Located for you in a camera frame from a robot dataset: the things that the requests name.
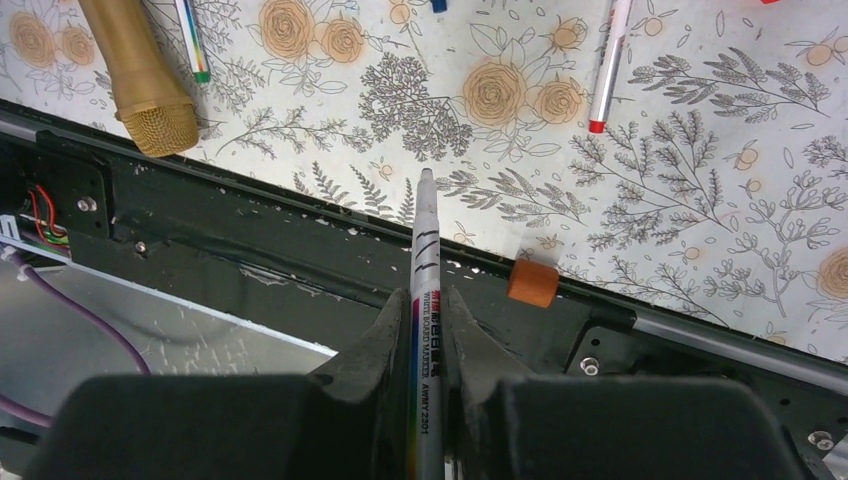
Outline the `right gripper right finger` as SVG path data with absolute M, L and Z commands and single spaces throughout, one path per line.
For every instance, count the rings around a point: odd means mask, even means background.
M 501 381 L 532 371 L 481 327 L 459 291 L 441 297 L 446 339 L 447 456 L 456 479 L 511 479 L 510 422 Z

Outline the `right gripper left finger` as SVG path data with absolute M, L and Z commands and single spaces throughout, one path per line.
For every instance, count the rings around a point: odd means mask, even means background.
M 349 348 L 310 372 L 320 439 L 310 460 L 326 479 L 404 479 L 408 443 L 411 295 L 391 293 Z

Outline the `black cap whiteboard marker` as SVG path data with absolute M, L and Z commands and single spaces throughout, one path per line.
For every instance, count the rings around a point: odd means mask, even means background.
M 442 439 L 441 258 L 437 186 L 431 169 L 417 184 L 410 276 L 409 479 L 445 477 Z

